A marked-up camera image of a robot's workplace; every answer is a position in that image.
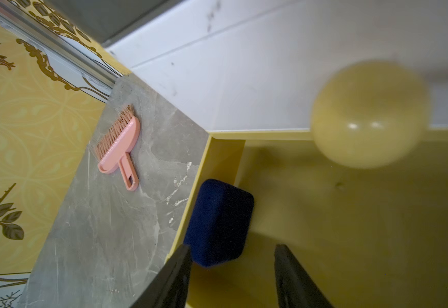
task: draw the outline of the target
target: blurry yellow knob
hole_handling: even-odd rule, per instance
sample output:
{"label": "blurry yellow knob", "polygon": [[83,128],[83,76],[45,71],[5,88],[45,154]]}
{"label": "blurry yellow knob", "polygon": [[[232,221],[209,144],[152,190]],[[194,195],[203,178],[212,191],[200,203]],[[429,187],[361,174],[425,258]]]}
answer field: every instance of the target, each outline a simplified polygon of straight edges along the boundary
{"label": "blurry yellow knob", "polygon": [[376,168],[408,154],[430,120],[429,90],[414,72],[366,61],[334,75],[313,106],[315,144],[332,161]]}

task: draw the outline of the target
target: navy blue sponge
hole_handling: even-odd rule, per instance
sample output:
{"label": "navy blue sponge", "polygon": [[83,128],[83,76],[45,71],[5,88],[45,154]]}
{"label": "navy blue sponge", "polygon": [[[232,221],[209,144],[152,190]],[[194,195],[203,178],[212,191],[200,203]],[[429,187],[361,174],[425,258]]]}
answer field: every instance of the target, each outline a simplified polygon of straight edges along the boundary
{"label": "navy blue sponge", "polygon": [[215,179],[202,183],[184,243],[203,267],[236,259],[243,252],[253,211],[252,194]]}

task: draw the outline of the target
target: gray marble countertop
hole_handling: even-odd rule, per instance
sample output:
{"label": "gray marble countertop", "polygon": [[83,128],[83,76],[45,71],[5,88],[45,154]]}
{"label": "gray marble countertop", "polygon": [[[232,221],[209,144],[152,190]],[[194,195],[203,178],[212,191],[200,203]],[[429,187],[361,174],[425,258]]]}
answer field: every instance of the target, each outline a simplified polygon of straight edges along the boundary
{"label": "gray marble countertop", "polygon": [[[142,125],[134,192],[90,150],[129,103]],[[18,306],[129,307],[164,265],[207,138],[137,77],[119,78]]]}

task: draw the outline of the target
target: yellow drawer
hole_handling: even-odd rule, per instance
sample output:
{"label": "yellow drawer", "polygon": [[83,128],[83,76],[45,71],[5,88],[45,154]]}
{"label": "yellow drawer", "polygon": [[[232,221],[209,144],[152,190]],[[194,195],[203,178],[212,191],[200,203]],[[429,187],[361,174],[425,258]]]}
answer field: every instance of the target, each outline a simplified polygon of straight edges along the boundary
{"label": "yellow drawer", "polygon": [[211,134],[169,256],[209,178],[252,193],[255,208],[241,257],[193,265],[192,308],[277,307],[277,243],[335,307],[448,306],[448,131],[374,170],[332,163],[308,132]]}

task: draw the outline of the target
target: brush bristles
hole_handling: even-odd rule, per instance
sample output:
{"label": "brush bristles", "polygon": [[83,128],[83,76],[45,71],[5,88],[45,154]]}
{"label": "brush bristles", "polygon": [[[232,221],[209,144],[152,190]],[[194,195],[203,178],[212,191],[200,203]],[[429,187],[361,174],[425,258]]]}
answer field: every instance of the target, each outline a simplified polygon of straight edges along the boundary
{"label": "brush bristles", "polygon": [[115,123],[109,128],[108,133],[101,138],[94,148],[94,154],[99,161],[103,158],[106,152],[108,152],[109,147],[115,142],[116,138],[122,133],[123,129],[133,117],[133,106],[128,105],[122,110],[118,119],[116,119]]}

